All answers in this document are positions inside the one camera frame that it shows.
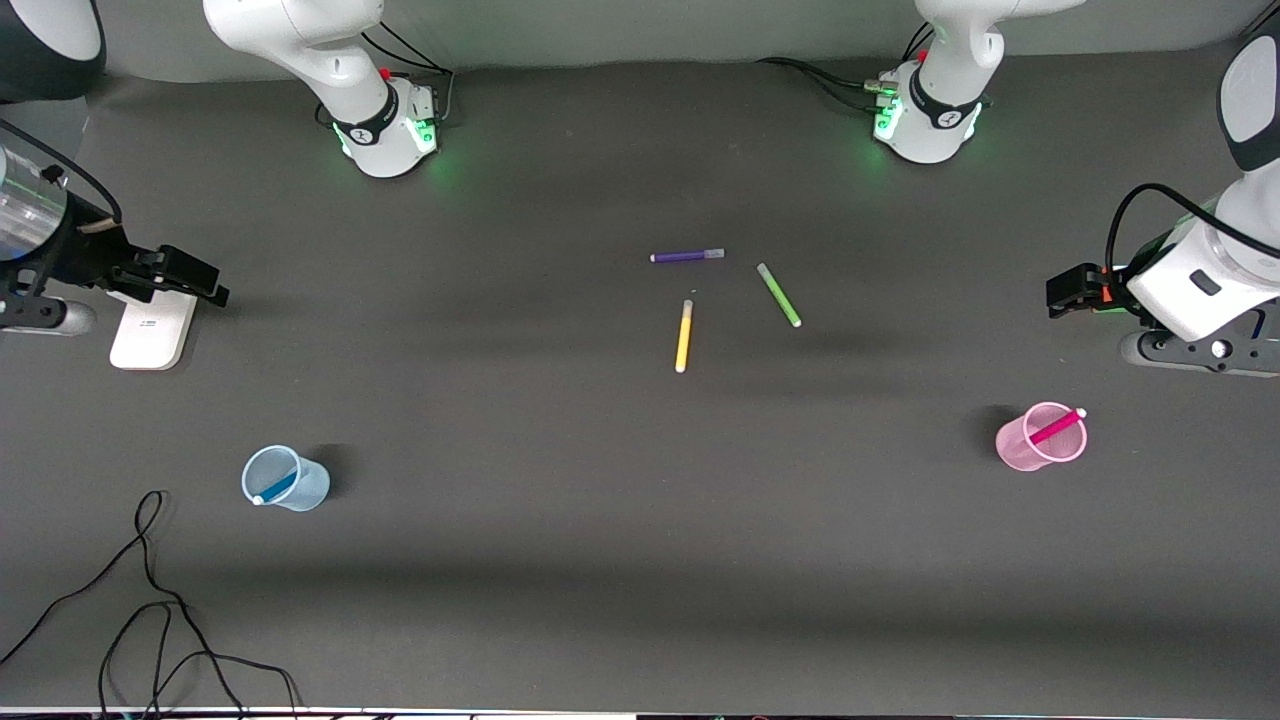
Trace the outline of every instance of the yellow marker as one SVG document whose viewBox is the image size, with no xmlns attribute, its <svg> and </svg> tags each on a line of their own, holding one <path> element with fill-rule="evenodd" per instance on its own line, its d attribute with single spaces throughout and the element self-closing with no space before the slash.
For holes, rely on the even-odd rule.
<svg viewBox="0 0 1280 720">
<path fill-rule="evenodd" d="M 676 346 L 676 372 L 684 373 L 689 364 L 689 333 L 694 329 L 694 301 L 685 301 L 685 310 L 680 314 L 680 343 Z"/>
</svg>

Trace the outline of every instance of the marker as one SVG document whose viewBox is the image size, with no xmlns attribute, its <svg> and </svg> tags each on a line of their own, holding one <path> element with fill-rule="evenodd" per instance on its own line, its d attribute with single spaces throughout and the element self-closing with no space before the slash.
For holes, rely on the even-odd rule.
<svg viewBox="0 0 1280 720">
<path fill-rule="evenodd" d="M 1032 441 L 1032 445 L 1039 445 L 1047 441 L 1048 438 L 1056 436 L 1057 433 L 1066 430 L 1066 428 L 1070 428 L 1071 425 L 1079 423 L 1080 420 L 1084 419 L 1085 415 L 1088 415 L 1088 413 L 1085 413 L 1083 407 L 1079 410 L 1071 410 L 1066 415 L 1062 415 L 1057 420 L 1053 420 L 1052 423 L 1044 425 L 1043 428 L 1033 433 L 1029 439 Z"/>
<path fill-rule="evenodd" d="M 791 301 L 787 300 L 787 295 L 782 292 L 782 287 L 778 286 L 778 281 L 773 279 L 773 273 L 769 272 L 764 263 L 755 266 L 760 277 L 764 278 L 764 284 L 769 286 L 769 292 L 773 293 L 773 299 L 778 301 L 778 307 L 782 307 L 782 313 L 791 320 L 792 328 L 800 327 L 800 315 L 796 314 L 796 309 L 791 306 Z"/>
<path fill-rule="evenodd" d="M 684 373 L 689 365 L 689 333 L 694 331 L 694 301 L 686 300 L 680 314 L 680 342 L 676 345 L 676 372 Z"/>
<path fill-rule="evenodd" d="M 716 260 L 724 256 L 724 249 L 691 250 L 689 252 L 654 252 L 649 256 L 650 263 L 685 263 L 689 260 Z"/>
<path fill-rule="evenodd" d="M 293 480 L 297 477 L 298 477 L 297 470 L 289 473 L 288 475 L 284 475 L 284 478 L 282 478 L 280 480 L 276 480 L 276 483 L 274 486 L 271 486 L 271 487 L 266 488 L 265 491 L 255 495 L 253 496 L 253 505 L 266 505 L 268 502 L 271 502 L 282 492 L 289 489 L 289 486 L 293 484 Z"/>
</svg>

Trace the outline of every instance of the blue cup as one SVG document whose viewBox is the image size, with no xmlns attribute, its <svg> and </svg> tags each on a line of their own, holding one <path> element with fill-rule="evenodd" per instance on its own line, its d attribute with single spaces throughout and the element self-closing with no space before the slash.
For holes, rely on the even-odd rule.
<svg viewBox="0 0 1280 720">
<path fill-rule="evenodd" d="M 306 512 L 329 495 L 329 470 L 293 448 L 271 445 L 259 450 L 244 464 L 241 489 L 253 505 L 279 505 Z"/>
</svg>

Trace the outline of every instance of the pink cup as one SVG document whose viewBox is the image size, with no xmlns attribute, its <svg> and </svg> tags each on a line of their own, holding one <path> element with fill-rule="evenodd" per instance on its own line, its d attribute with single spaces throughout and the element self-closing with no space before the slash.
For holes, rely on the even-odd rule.
<svg viewBox="0 0 1280 720">
<path fill-rule="evenodd" d="M 1057 433 L 1039 445 L 1032 445 L 1032 436 L 1050 425 L 1062 415 L 1073 413 L 1071 407 L 1057 402 L 1033 405 L 1021 418 L 1000 428 L 996 433 L 996 452 L 1014 470 L 1030 473 L 1052 462 L 1070 462 L 1084 452 L 1089 434 L 1084 430 L 1084 420 Z"/>
</svg>

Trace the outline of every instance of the plastic cup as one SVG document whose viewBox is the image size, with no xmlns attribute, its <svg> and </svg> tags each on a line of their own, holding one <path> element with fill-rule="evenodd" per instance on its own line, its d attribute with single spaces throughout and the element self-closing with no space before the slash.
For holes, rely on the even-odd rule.
<svg viewBox="0 0 1280 720">
<path fill-rule="evenodd" d="M 292 480 L 283 489 L 276 488 L 291 475 Z M 278 492 L 266 497 L 264 493 L 271 488 Z M 244 464 L 241 489 L 253 505 L 279 505 L 294 512 L 306 512 L 329 495 L 329 470 L 315 460 L 302 457 L 293 448 L 271 445 L 255 452 Z"/>
<path fill-rule="evenodd" d="M 1032 445 L 1032 436 L 1073 409 L 1057 402 L 1033 405 L 1021 418 L 1000 428 L 996 433 L 996 452 L 1014 470 L 1030 473 L 1053 462 L 1070 462 L 1084 452 L 1089 433 L 1084 420 L 1057 433 L 1039 445 Z"/>
</svg>

